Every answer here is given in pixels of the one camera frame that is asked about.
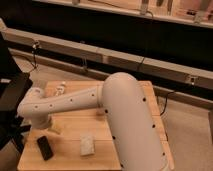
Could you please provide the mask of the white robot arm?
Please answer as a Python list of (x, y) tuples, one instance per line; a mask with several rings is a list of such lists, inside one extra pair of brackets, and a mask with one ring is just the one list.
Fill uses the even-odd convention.
[(52, 113), (91, 108), (101, 108), (107, 117), (122, 171), (170, 171), (148, 98), (139, 81), (128, 73), (117, 72), (99, 85), (48, 98), (42, 89), (31, 88), (17, 113), (34, 128), (46, 129)]

